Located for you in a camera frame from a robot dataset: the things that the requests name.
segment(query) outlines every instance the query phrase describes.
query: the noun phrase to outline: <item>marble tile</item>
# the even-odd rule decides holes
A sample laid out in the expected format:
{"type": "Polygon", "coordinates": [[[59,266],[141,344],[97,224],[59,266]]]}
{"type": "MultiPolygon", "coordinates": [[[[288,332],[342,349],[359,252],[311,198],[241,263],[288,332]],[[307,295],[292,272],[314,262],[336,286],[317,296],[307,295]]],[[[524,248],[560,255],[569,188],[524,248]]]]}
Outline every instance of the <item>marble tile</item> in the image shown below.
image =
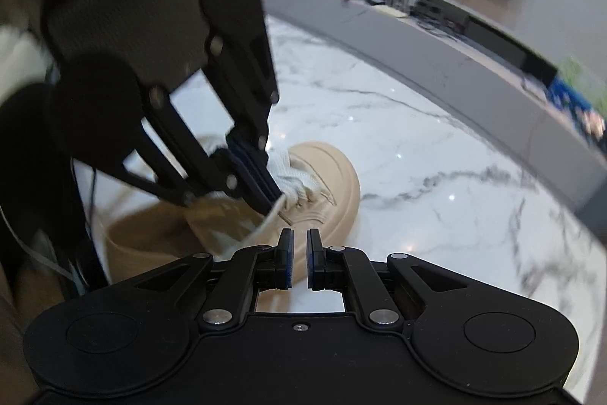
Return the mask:
{"type": "MultiPolygon", "coordinates": [[[[359,215],[344,243],[377,261],[409,252],[561,311],[580,337],[566,388],[583,400],[605,309],[603,247],[532,176],[426,98],[289,24],[268,19],[268,32],[281,96],[271,146],[327,141],[359,175],[359,215]]],[[[196,135],[231,126],[200,73],[172,101],[196,135]]],[[[125,187],[105,176],[98,187],[100,215],[154,201],[141,193],[116,209],[125,187]]],[[[337,293],[304,284],[285,307],[343,310],[337,293]]]]}
{"type": "Polygon", "coordinates": [[[574,211],[605,181],[605,158],[590,150],[577,133],[572,136],[550,106],[525,92],[519,74],[473,47],[435,37],[412,19],[386,16],[359,2],[263,1],[268,14],[336,40],[357,57],[414,90],[420,88],[434,103],[462,116],[537,174],[574,211]],[[558,122],[542,126],[545,119],[558,122]],[[550,139],[546,141],[540,133],[550,134],[550,139]],[[555,153],[561,142],[569,144],[566,153],[555,153]],[[571,167],[571,163],[589,165],[571,167]]]}

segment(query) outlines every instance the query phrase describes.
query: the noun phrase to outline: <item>electronic device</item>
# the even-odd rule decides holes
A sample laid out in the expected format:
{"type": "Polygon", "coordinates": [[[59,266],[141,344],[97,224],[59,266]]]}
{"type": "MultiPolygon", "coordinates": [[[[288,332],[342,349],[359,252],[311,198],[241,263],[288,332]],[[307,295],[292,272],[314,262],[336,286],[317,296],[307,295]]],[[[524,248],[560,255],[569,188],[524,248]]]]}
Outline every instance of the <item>electronic device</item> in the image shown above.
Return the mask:
{"type": "Polygon", "coordinates": [[[520,69],[523,74],[530,74],[550,87],[556,78],[558,69],[529,48],[491,27],[474,16],[469,16],[465,23],[464,35],[468,40],[479,44],[489,53],[498,55],[507,63],[520,69]]]}
{"type": "Polygon", "coordinates": [[[369,261],[308,232],[308,285],[345,312],[256,313],[291,284],[293,236],[195,254],[55,306],[29,326],[34,405],[574,405],[558,311],[407,254],[369,261]]]}

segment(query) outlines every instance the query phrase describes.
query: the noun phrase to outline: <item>shoe lace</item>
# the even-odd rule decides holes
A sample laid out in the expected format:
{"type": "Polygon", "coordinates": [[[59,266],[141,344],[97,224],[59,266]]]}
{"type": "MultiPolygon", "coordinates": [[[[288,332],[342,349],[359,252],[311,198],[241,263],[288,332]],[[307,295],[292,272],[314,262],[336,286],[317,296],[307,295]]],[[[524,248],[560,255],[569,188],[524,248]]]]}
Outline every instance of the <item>shoe lace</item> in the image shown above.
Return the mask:
{"type": "MultiPolygon", "coordinates": [[[[226,147],[225,139],[219,135],[202,136],[198,141],[207,154],[213,153],[217,148],[226,147]]],[[[290,155],[288,150],[270,148],[267,168],[285,196],[285,209],[312,203],[322,195],[329,194],[324,185],[315,178],[308,164],[290,155]]]]}

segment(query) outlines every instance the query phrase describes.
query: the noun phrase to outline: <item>metal screw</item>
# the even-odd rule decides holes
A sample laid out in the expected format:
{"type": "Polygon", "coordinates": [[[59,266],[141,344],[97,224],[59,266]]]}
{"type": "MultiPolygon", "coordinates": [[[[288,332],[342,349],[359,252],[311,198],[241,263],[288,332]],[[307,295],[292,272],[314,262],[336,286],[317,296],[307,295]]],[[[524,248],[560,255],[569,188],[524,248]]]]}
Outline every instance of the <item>metal screw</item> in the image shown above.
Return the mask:
{"type": "Polygon", "coordinates": [[[236,189],[236,187],[238,186],[238,179],[236,178],[235,175],[230,174],[229,176],[226,177],[226,186],[228,187],[228,189],[230,191],[233,191],[236,189]]]}
{"type": "Polygon", "coordinates": [[[150,103],[156,110],[160,110],[165,106],[165,94],[160,87],[153,87],[150,90],[150,103]]]}
{"type": "Polygon", "coordinates": [[[369,314],[369,319],[375,324],[392,324],[398,321],[398,314],[389,309],[377,309],[369,314]]]}
{"type": "Polygon", "coordinates": [[[221,37],[213,37],[211,40],[211,45],[209,46],[211,49],[211,54],[215,57],[219,57],[223,50],[223,40],[221,37]]]}
{"type": "Polygon", "coordinates": [[[211,309],[202,315],[202,319],[209,324],[226,324],[232,319],[232,313],[225,309],[211,309]]]}
{"type": "Polygon", "coordinates": [[[183,193],[183,204],[186,206],[192,206],[193,202],[196,200],[196,196],[192,191],[186,191],[183,193]]]}

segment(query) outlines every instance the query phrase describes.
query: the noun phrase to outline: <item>black cable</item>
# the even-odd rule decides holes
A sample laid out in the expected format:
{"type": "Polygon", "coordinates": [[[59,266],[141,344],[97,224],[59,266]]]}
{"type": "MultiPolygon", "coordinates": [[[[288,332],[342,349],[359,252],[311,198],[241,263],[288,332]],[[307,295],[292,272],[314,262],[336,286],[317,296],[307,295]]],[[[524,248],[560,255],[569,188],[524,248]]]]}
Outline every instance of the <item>black cable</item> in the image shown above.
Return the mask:
{"type": "Polygon", "coordinates": [[[418,18],[417,25],[422,30],[426,30],[431,35],[438,37],[440,39],[452,39],[458,41],[456,37],[448,33],[446,30],[450,30],[448,27],[445,27],[438,20],[433,20],[429,17],[418,18]]]}
{"type": "Polygon", "coordinates": [[[70,159],[70,168],[72,169],[72,179],[74,179],[74,182],[76,184],[78,184],[78,181],[76,180],[76,170],[74,169],[74,159],[73,158],[70,159]]]}
{"type": "Polygon", "coordinates": [[[93,238],[93,213],[95,212],[95,188],[97,186],[97,169],[93,168],[93,182],[90,185],[90,197],[89,197],[89,219],[87,224],[89,226],[89,236],[93,238]]]}

